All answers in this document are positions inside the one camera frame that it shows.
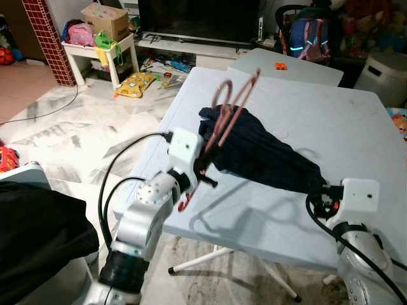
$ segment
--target table top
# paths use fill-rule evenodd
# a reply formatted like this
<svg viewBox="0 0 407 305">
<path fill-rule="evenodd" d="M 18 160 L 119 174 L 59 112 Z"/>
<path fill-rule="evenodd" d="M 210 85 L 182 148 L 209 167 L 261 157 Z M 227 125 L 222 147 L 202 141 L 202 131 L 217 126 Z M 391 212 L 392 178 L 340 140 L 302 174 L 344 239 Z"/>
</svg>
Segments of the table top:
<svg viewBox="0 0 407 305">
<path fill-rule="evenodd" d="M 276 70 L 276 62 L 286 64 L 287 70 Z M 264 77 L 328 86 L 338 86 L 343 76 L 342 71 L 259 48 L 253 49 L 248 54 L 236 59 L 228 70 L 254 73 L 257 67 L 261 67 L 262 76 Z"/>
<path fill-rule="evenodd" d="M 209 106 L 226 78 L 233 81 L 234 95 L 248 75 L 193 68 L 159 130 L 180 126 L 197 132 L 199 110 Z M 390 256 L 406 262 L 405 143 L 374 93 L 260 78 L 246 108 L 269 132 L 317 163 L 332 185 L 345 177 L 379 181 L 376 226 Z M 166 168 L 167 148 L 161 139 L 150 140 L 131 175 L 150 178 Z M 164 231 L 273 262 L 335 272 L 334 241 L 312 222 L 304 194 L 219 173 L 213 165 L 207 175 L 219 182 L 217 188 L 201 184 L 184 212 L 174 209 Z M 114 197 L 116 217 L 134 200 L 136 185 L 129 182 Z"/>
</svg>

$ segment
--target toy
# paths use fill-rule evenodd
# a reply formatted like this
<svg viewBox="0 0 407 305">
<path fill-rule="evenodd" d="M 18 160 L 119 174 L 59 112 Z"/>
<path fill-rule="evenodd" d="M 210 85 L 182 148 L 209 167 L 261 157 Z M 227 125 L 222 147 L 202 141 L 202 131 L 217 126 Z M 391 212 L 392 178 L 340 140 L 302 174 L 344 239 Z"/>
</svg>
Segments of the toy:
<svg viewBox="0 0 407 305">
<path fill-rule="evenodd" d="M 17 168 L 19 157 L 14 149 L 5 146 L 0 147 L 0 173 Z"/>
<path fill-rule="evenodd" d="M 286 71 L 287 70 L 287 65 L 285 63 L 283 63 L 283 62 L 276 62 L 275 63 L 275 69 L 276 70 L 284 70 L 284 71 Z"/>
<path fill-rule="evenodd" d="M 0 47 L 0 65 L 11 65 L 15 62 L 15 57 L 10 49 Z"/>
</svg>

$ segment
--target white shelf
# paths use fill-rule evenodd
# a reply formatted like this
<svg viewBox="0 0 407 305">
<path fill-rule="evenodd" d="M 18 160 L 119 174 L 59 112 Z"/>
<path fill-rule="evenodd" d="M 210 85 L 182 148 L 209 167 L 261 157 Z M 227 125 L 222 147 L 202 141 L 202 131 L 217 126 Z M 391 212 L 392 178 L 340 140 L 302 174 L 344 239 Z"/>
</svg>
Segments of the white shelf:
<svg viewBox="0 0 407 305">
<path fill-rule="evenodd" d="M 180 43 L 179 41 L 169 41 L 161 39 L 160 41 L 151 43 L 149 40 L 135 41 L 136 46 L 144 48 L 162 49 L 168 51 L 178 51 L 185 53 L 194 53 L 197 55 L 205 55 L 212 57 L 221 57 L 229 59 L 237 59 L 235 48 L 228 48 L 225 46 L 211 46 L 208 44 L 197 43 Z"/>
</svg>

